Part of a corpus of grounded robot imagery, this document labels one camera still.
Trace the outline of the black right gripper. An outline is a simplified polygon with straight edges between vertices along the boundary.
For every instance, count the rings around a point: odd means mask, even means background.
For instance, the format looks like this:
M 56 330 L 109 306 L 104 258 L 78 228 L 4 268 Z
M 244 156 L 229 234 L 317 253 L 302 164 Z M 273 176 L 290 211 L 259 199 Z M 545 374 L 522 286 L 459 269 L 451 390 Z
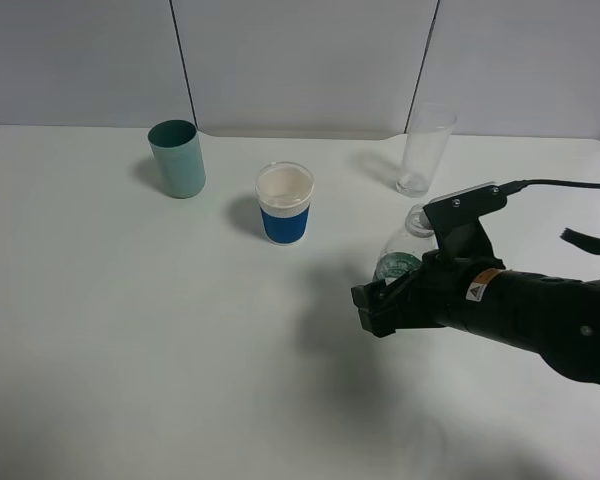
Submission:
M 497 258 L 450 259 L 434 251 L 417 270 L 390 284 L 381 279 L 352 287 L 352 301 L 362 328 L 377 338 L 406 329 L 475 332 L 488 283 L 504 271 Z

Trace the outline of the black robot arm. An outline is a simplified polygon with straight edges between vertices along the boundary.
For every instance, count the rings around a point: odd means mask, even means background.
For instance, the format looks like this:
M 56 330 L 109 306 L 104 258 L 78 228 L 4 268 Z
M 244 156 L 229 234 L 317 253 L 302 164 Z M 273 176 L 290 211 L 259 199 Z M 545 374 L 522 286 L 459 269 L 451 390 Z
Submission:
M 351 290 L 364 330 L 449 327 L 538 354 L 561 376 L 600 385 L 600 279 L 505 269 L 498 259 L 450 260 L 437 251 L 390 284 Z

